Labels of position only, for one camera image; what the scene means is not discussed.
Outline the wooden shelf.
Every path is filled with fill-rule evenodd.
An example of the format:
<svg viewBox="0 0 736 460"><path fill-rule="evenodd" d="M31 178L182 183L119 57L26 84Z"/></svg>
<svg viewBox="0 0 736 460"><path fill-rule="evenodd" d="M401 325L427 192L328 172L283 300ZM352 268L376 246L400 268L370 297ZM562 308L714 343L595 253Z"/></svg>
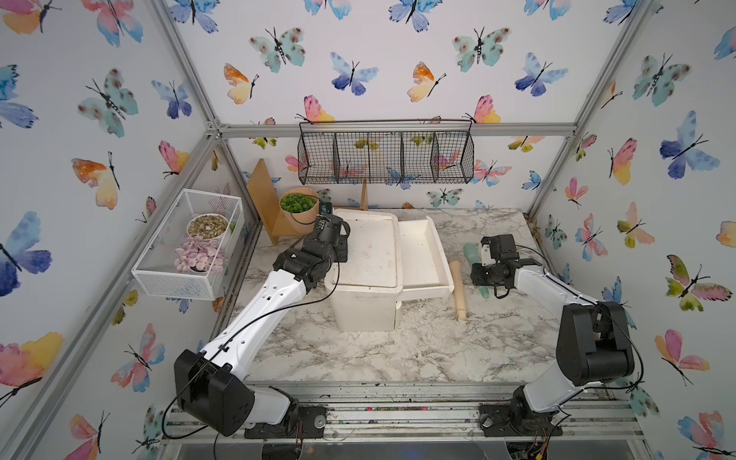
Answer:
<svg viewBox="0 0 736 460"><path fill-rule="evenodd" d="M319 205L295 217L283 210L264 158L258 160L246 187L273 246L281 239L306 236L314 230Z"/></svg>

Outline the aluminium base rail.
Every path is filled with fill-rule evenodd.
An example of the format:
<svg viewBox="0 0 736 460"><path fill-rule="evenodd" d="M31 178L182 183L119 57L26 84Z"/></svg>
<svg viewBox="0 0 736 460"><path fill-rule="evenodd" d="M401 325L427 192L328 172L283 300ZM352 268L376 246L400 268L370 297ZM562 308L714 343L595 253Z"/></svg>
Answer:
<svg viewBox="0 0 736 460"><path fill-rule="evenodd" d="M628 402L604 390L583 393L536 430L513 429L513 383L299 383L273 388L316 414L307 443L495 443L529 446L548 459L648 459L651 452ZM565 452L570 446L572 452Z"/></svg>

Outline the peach toy microphone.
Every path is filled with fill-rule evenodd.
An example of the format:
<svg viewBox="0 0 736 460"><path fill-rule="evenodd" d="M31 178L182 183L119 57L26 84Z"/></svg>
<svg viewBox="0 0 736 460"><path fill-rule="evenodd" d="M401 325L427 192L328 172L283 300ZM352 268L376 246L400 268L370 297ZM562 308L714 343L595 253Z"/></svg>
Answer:
<svg viewBox="0 0 736 460"><path fill-rule="evenodd" d="M463 283L462 264L459 261L451 261L448 263L450 274L453 281L453 298L458 321L467 320L467 303L465 296L465 288Z"/></svg>

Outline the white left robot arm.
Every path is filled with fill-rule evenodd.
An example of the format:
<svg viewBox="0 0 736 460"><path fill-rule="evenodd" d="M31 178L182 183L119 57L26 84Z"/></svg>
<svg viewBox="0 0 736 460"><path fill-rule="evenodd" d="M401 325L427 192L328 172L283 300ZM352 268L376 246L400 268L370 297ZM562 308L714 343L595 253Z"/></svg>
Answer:
<svg viewBox="0 0 736 460"><path fill-rule="evenodd" d="M270 387L250 387L245 378L286 313L306 306L307 294L332 268L347 262L350 235L350 224L330 203L320 202L312 232L278 255L234 322L199 351L185 350L176 359L173 403L222 436L245 424L294 431L297 400Z"/></svg>

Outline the white mesh wall basket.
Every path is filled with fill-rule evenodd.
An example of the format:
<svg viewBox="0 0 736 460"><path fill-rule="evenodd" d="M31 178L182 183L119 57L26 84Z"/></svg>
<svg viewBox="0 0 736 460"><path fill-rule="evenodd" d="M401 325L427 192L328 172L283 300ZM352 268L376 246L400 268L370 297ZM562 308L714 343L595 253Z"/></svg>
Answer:
<svg viewBox="0 0 736 460"><path fill-rule="evenodd" d="M240 197L184 189L131 274L149 296L213 300L244 220Z"/></svg>

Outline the white plastic drawer cabinet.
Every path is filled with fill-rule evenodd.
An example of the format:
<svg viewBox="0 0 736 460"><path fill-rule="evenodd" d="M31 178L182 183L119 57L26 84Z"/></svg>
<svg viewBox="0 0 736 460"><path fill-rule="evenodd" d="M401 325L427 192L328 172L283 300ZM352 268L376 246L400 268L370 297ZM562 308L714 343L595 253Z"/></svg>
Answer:
<svg viewBox="0 0 736 460"><path fill-rule="evenodd" d="M395 215L339 208L351 227L345 263L335 263L325 278L329 303L343 332L395 329L404 289L399 222Z"/></svg>

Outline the bowl of pebbles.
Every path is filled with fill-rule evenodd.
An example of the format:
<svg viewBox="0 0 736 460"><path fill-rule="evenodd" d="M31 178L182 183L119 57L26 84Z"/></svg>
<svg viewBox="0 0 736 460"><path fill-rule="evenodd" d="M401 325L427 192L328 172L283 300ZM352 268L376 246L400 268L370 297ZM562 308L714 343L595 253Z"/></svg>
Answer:
<svg viewBox="0 0 736 460"><path fill-rule="evenodd" d="M219 214L203 214L192 218L186 227L189 238L199 238L203 241L215 240L222 237L229 229L228 218Z"/></svg>

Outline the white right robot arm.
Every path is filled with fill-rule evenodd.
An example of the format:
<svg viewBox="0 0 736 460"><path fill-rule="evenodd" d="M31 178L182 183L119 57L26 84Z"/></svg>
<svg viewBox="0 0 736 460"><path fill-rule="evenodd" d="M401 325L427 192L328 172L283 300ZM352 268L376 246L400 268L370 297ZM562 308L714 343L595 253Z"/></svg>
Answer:
<svg viewBox="0 0 736 460"><path fill-rule="evenodd" d="M515 407L535 415L552 414L586 389L634 373L638 352L623 306L586 297L541 263L521 257L510 234L482 238L479 253L480 260L471 265L474 285L505 289L494 295L497 299L515 289L559 320L555 363L515 392Z"/></svg>

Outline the peach pot green plant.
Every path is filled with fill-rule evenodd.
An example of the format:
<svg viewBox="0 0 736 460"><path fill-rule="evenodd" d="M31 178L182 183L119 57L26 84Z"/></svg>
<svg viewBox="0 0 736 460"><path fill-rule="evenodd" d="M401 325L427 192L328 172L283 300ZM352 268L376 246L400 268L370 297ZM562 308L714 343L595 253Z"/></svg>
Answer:
<svg viewBox="0 0 736 460"><path fill-rule="evenodd" d="M281 197L279 205L286 222L296 233L312 232L319 213L316 191L307 187L289 190Z"/></svg>

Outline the white top drawer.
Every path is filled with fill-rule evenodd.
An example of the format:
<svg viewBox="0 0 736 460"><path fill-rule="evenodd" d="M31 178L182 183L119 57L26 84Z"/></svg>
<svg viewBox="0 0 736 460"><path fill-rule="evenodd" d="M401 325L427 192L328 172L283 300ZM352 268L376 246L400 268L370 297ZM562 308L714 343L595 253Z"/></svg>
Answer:
<svg viewBox="0 0 736 460"><path fill-rule="evenodd" d="M452 273L434 221L399 222L404 287L399 300L446 300L454 291Z"/></svg>

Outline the green toy microphone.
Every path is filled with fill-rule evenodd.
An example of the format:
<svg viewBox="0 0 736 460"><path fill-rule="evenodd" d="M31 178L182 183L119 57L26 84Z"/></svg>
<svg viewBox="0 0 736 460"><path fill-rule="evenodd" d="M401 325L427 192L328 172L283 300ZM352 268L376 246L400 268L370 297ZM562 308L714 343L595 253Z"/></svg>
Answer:
<svg viewBox="0 0 736 460"><path fill-rule="evenodd" d="M481 263L481 257L480 257L480 252L479 252L479 248L478 248L478 244L477 243L466 243L463 246L463 252L464 252L465 258L466 258L466 260L467 260L467 262L468 262L468 264L469 264L469 266L471 268L475 264L480 264ZM490 291L489 291L489 289L487 287L481 286L481 287L478 287L477 289L478 289L478 291L480 292L481 296L484 299L489 299L490 298Z"/></svg>

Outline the pink flower succulent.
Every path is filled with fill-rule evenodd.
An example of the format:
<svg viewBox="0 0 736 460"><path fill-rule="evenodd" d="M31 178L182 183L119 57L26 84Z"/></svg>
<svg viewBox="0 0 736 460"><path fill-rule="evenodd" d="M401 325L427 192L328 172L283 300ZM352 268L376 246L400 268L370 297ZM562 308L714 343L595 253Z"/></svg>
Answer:
<svg viewBox="0 0 736 460"><path fill-rule="evenodd" d="M199 238L187 238L174 252L174 267L178 272L225 272L225 257L220 251L219 239L203 241Z"/></svg>

